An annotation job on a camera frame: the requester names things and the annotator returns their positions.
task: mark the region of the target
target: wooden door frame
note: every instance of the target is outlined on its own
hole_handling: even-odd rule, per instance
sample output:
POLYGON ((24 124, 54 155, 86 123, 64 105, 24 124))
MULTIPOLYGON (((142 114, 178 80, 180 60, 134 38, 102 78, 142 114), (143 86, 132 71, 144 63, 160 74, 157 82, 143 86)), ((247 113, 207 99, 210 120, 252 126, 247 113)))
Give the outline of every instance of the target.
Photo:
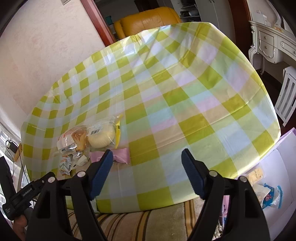
POLYGON ((80 0, 87 14, 89 15, 94 27, 100 35, 104 45, 107 47, 116 42, 103 16, 101 15, 94 0, 80 0))

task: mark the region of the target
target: pink snack package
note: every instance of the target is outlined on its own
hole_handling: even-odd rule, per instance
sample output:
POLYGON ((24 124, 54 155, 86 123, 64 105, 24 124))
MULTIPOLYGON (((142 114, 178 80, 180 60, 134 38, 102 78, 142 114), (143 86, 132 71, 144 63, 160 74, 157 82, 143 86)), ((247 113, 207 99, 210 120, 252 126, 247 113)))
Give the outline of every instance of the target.
MULTIPOLYGON (((113 159, 115 161, 119 163, 126 163, 126 164, 131 163, 129 148, 116 149, 116 150, 112 150, 112 152, 113 152, 113 159)), ((104 153, 105 153, 104 151, 90 152, 91 162, 99 161, 102 158, 104 153)))

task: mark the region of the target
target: tablecloth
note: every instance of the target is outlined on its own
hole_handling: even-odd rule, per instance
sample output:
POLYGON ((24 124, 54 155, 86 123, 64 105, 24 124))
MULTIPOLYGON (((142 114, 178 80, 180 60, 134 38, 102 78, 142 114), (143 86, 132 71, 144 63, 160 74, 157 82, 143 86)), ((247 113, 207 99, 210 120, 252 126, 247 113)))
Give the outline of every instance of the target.
POLYGON ((118 114, 119 148, 130 148, 131 165, 113 165, 96 197, 104 213, 196 197, 181 164, 184 148, 235 178, 280 136, 266 89, 236 45, 210 23, 180 23, 118 41, 53 84, 21 130, 31 180, 57 174, 53 153, 64 131, 118 114))

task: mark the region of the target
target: bolt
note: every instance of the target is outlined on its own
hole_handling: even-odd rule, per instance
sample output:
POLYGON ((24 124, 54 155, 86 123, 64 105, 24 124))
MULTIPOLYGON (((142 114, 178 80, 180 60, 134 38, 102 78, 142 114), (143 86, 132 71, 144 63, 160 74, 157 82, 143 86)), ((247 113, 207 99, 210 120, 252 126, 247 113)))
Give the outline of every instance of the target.
POLYGON ((213 171, 213 170, 209 171, 209 174, 212 177, 216 177, 218 175, 218 173, 216 171, 213 171))
POLYGON ((247 182, 247 178, 244 177, 244 176, 240 176, 239 179, 243 182, 243 183, 246 183, 247 182))
POLYGON ((85 171, 80 171, 77 173, 77 176, 79 177, 84 177, 85 176, 85 171))
POLYGON ((49 183, 53 183, 55 181, 55 178, 54 177, 50 177, 49 179, 48 179, 48 182, 49 183))

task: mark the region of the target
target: yellow leather armchair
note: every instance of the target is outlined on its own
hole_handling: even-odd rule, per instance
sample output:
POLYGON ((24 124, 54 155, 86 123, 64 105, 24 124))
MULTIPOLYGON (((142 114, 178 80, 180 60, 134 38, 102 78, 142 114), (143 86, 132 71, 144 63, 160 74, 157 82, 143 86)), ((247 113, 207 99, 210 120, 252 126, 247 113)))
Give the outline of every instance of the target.
POLYGON ((181 23, 174 9, 159 7, 144 12, 126 16, 114 23, 119 39, 135 35, 143 30, 157 28, 175 23, 181 23))

